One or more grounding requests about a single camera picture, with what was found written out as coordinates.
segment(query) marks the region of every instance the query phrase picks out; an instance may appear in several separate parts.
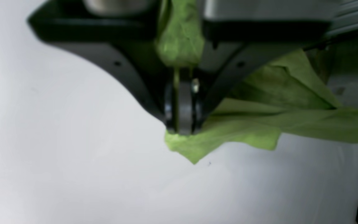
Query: screw hole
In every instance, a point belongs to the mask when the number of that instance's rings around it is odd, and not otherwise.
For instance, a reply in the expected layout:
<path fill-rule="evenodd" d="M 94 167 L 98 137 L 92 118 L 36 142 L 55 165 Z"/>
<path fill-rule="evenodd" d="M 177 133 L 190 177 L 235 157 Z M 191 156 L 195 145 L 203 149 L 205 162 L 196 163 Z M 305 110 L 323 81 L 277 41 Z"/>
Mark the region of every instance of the screw hole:
<path fill-rule="evenodd" d="M 219 43 L 217 41 L 212 42 L 212 49 L 217 50 Z"/>
<path fill-rule="evenodd" d="M 237 63 L 237 68 L 242 68 L 242 67 L 244 67 L 244 65 L 246 65 L 246 63 L 243 61 L 240 61 Z"/>

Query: crumpled green towel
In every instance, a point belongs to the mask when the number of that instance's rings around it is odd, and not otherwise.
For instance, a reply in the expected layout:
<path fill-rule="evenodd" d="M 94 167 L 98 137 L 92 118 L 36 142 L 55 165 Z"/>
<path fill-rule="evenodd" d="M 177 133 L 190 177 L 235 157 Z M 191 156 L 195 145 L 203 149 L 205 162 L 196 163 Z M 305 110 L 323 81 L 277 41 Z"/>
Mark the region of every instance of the crumpled green towel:
<path fill-rule="evenodd" d="M 171 20 L 160 36 L 158 51 L 167 65 L 191 67 L 199 62 L 203 44 L 195 1 L 171 1 Z M 248 76 L 215 109 L 199 134 L 166 133 L 165 142 L 197 163 L 224 142 L 273 150 L 282 132 L 358 143 L 358 109 L 341 106 L 302 50 Z"/>

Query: green cloth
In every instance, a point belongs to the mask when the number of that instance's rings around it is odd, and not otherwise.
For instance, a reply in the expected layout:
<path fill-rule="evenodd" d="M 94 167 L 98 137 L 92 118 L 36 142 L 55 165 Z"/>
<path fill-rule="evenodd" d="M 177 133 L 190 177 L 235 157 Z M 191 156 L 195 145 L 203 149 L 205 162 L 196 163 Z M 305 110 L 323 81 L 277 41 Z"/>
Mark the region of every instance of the green cloth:
<path fill-rule="evenodd" d="M 157 45 L 160 57 L 170 66 L 195 66 L 203 46 L 195 1 L 171 1 L 171 20 Z M 283 132 L 358 143 L 358 109 L 342 107 L 302 50 L 249 75 L 209 116 L 199 134 L 166 133 L 165 142 L 197 163 L 224 142 L 274 150 Z"/>

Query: white surface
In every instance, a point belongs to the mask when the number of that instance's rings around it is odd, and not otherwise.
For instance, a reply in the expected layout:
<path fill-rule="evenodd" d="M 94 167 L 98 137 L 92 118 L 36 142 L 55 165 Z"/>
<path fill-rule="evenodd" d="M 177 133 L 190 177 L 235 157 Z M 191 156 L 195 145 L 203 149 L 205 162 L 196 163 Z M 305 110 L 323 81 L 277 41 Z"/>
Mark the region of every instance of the white surface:
<path fill-rule="evenodd" d="M 345 106 L 358 107 L 358 39 L 336 45 L 328 87 Z"/>
<path fill-rule="evenodd" d="M 358 144 L 283 135 L 197 165 L 94 65 L 35 39 L 40 1 L 0 0 L 1 224 L 353 224 Z"/>

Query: white tabletop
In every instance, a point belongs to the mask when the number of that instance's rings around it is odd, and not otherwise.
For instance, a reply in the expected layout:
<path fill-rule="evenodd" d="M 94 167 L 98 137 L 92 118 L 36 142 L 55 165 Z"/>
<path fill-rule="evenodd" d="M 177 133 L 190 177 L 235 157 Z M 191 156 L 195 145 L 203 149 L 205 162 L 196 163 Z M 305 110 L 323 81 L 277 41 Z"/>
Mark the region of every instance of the white tabletop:
<path fill-rule="evenodd" d="M 196 165 L 114 78 L 34 37 L 0 0 L 1 224 L 353 224 L 358 144 L 284 134 Z"/>

